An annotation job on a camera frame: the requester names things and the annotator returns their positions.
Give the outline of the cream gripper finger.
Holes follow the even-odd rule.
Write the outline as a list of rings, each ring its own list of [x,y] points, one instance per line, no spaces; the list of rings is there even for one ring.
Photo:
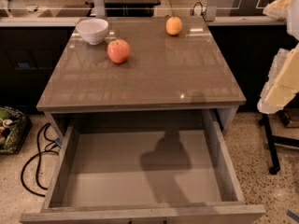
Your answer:
[[[263,114],[274,114],[282,110],[299,92],[299,48],[279,49],[268,73],[258,110]]]
[[[291,0],[275,0],[263,9],[263,14],[276,20],[285,20],[290,3]]]

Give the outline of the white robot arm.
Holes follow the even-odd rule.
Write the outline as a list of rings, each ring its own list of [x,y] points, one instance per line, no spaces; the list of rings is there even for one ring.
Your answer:
[[[263,14],[285,19],[287,34],[299,40],[299,0],[276,0],[263,9]],[[299,47],[279,49],[260,94],[257,108],[261,113],[282,110],[299,92]]]

